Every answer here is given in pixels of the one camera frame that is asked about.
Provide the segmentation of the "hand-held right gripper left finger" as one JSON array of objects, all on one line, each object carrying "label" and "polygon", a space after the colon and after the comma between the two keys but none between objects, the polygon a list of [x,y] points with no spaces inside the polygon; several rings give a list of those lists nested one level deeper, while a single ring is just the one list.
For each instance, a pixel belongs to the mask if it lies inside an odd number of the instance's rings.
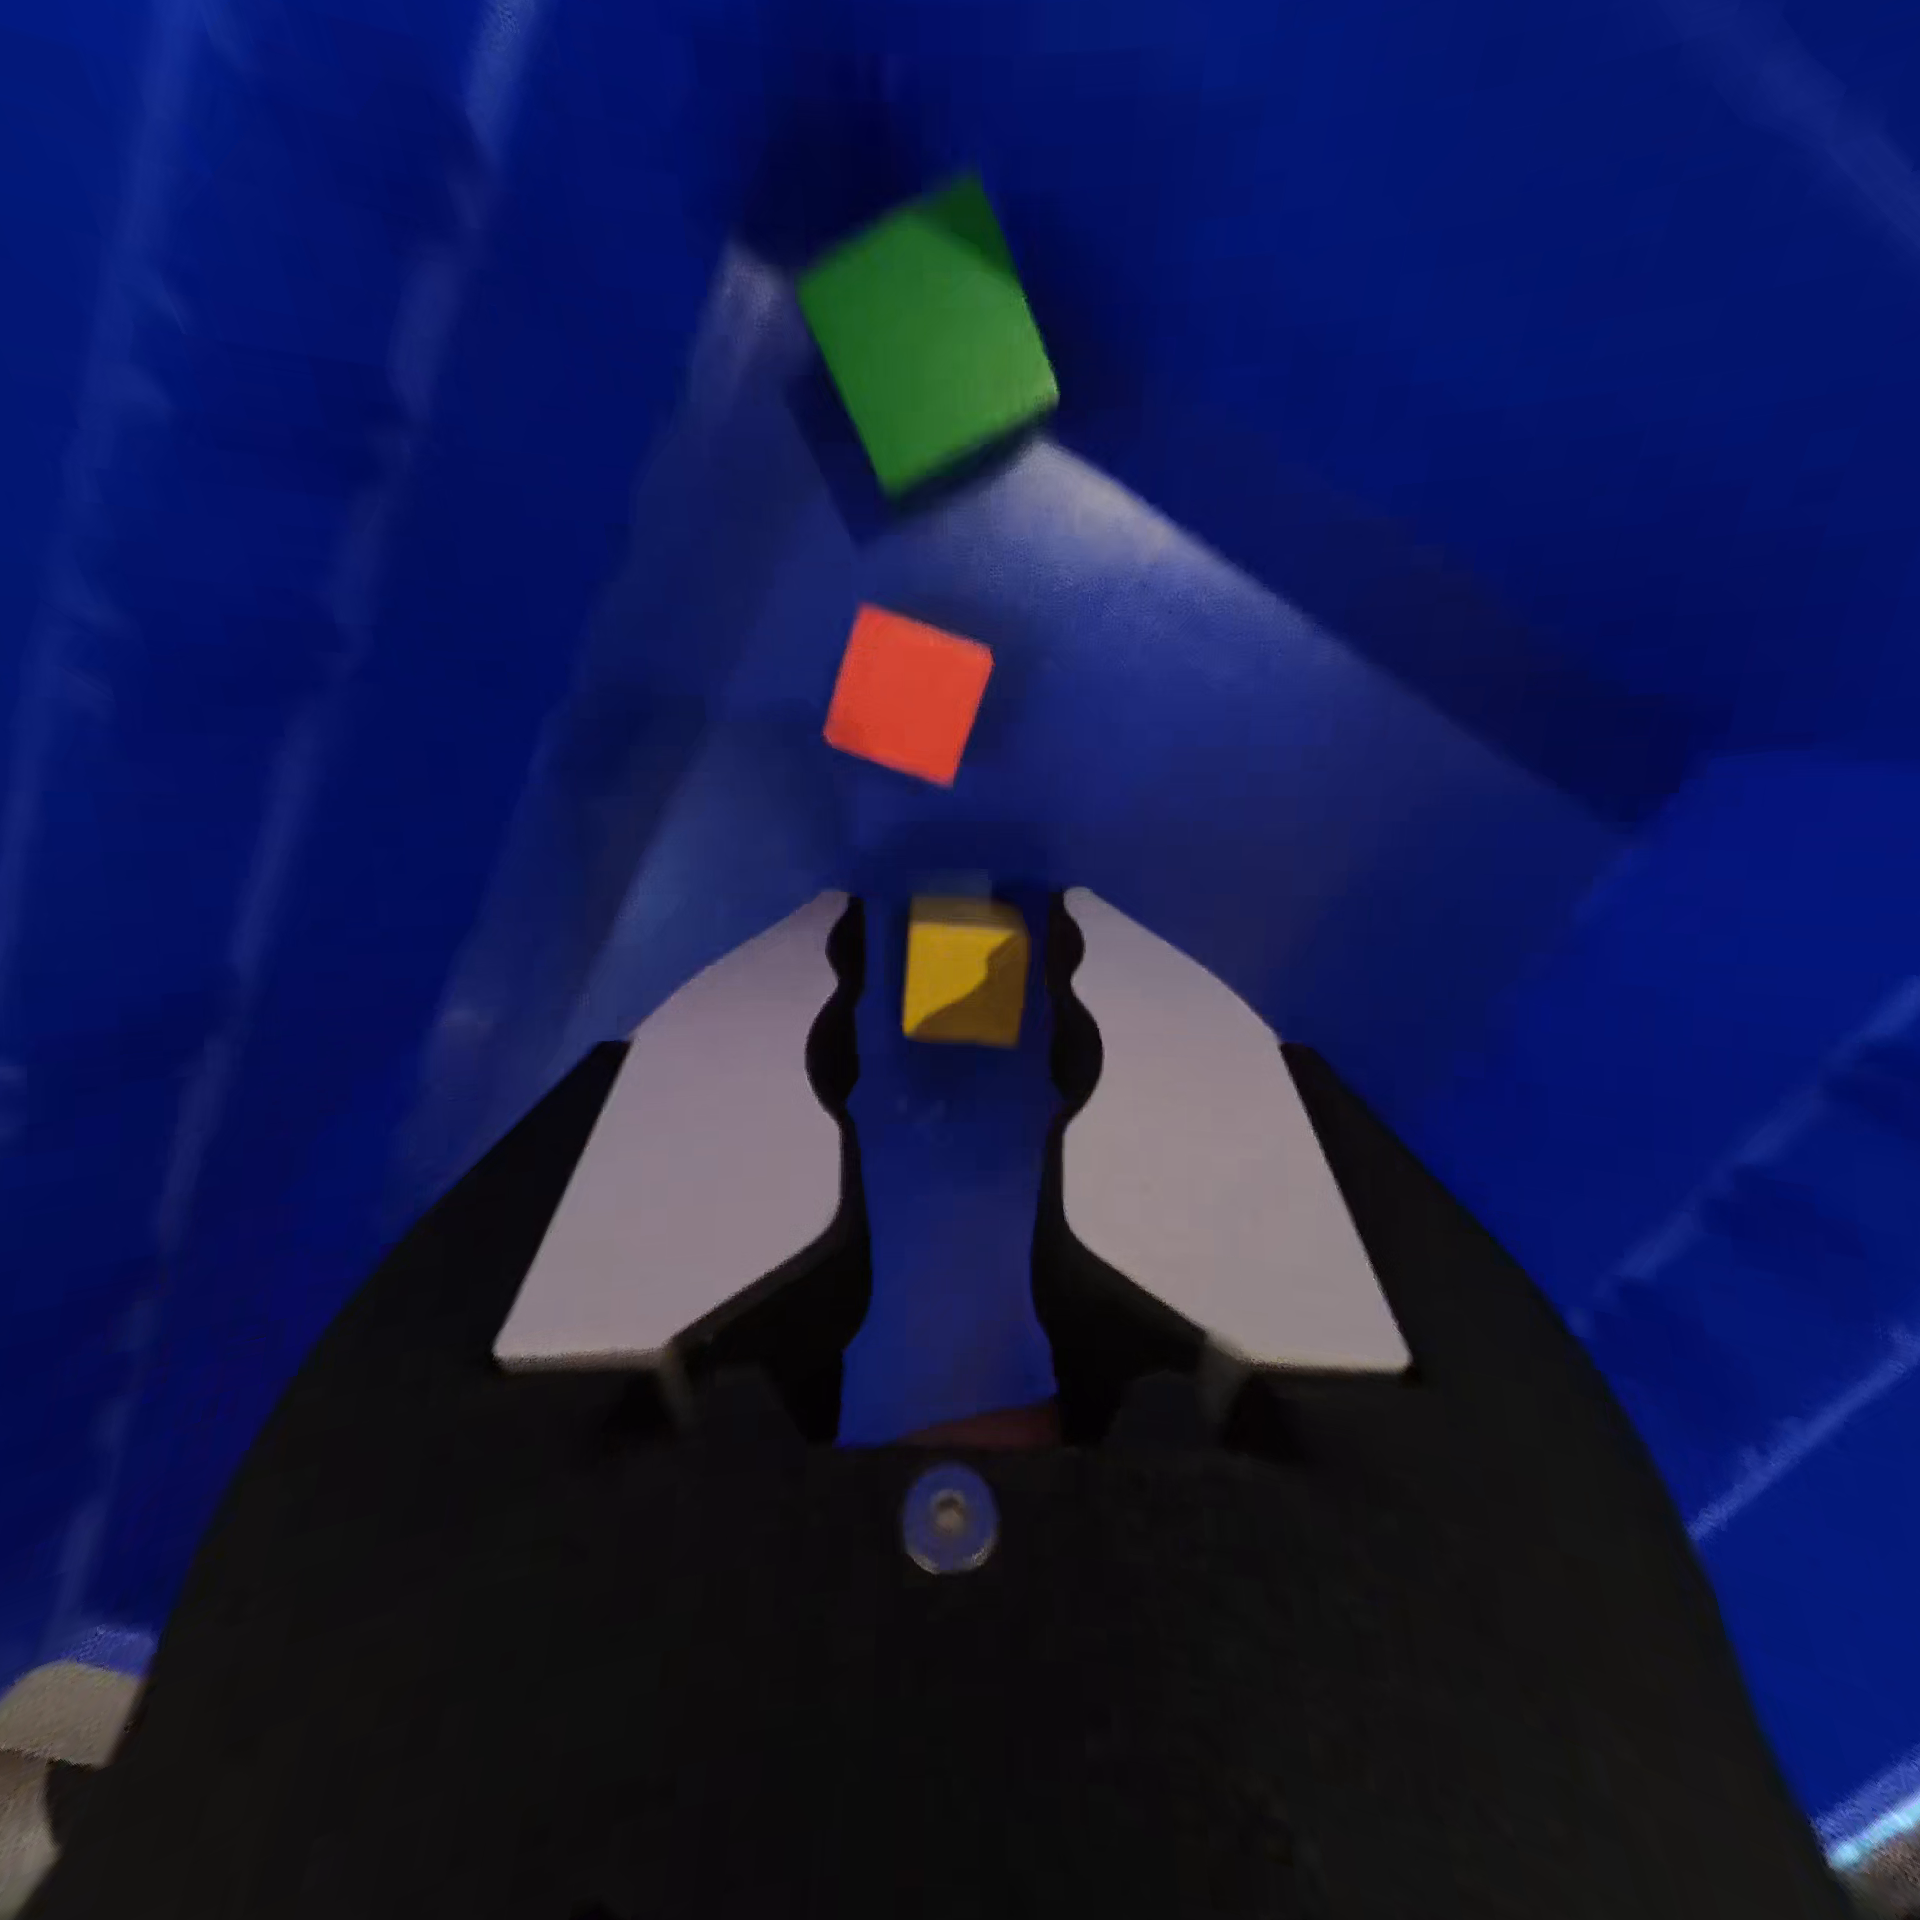
[{"label": "hand-held right gripper left finger", "polygon": [[822,891],[634,1028],[492,1336],[502,1370],[623,1370],[674,1410],[753,1370],[803,1441],[835,1441],[874,1290],[861,981],[867,912]]}]

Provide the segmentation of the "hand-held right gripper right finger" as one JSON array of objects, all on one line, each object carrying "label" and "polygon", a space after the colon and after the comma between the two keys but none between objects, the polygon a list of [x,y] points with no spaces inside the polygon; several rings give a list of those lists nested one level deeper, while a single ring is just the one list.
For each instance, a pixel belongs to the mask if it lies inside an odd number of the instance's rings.
[{"label": "hand-held right gripper right finger", "polygon": [[1033,1302],[1069,1442],[1140,1380],[1221,1430],[1252,1380],[1408,1380],[1414,1355],[1285,1040],[1090,888],[1052,898],[1052,1084]]}]

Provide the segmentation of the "yellow wooden cube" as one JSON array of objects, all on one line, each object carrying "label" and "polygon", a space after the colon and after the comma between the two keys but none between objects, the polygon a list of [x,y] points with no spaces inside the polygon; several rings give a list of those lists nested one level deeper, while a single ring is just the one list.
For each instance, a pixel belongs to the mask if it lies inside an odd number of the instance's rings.
[{"label": "yellow wooden cube", "polygon": [[1029,925],[1015,904],[913,895],[904,925],[904,1037],[1011,1050],[1021,1034],[1029,955]]}]

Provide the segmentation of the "red wooden cube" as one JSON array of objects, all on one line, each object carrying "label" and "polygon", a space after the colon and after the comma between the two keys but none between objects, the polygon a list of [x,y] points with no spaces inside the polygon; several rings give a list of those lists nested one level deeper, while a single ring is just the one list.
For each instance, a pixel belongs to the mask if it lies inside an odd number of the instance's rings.
[{"label": "red wooden cube", "polygon": [[822,741],[873,768],[949,791],[995,656],[973,637],[860,605],[835,669]]}]

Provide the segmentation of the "green wooden cube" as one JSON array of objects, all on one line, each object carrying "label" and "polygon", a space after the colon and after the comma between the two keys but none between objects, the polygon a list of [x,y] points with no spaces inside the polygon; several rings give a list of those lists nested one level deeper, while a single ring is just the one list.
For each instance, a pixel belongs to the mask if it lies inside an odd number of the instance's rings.
[{"label": "green wooden cube", "polygon": [[1060,406],[1039,315],[976,173],[822,252],[797,277],[797,300],[888,499],[945,483]]}]

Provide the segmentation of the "blue plastic bin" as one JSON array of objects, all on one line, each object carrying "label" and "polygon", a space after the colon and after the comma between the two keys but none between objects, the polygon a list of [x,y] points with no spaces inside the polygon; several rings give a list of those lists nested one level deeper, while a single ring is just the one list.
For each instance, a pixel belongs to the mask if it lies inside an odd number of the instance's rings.
[{"label": "blue plastic bin", "polygon": [[[1918,2],[2,2],[26,1917],[1846,1917],[1918,1804]],[[797,277],[976,173],[1060,406]],[[993,649],[833,750],[860,605]],[[1069,1442],[1046,935],[1273,1025],[1411,1378]],[[867,912],[873,1306],[502,1370]],[[901,1033],[913,895],[1029,925]]]}]

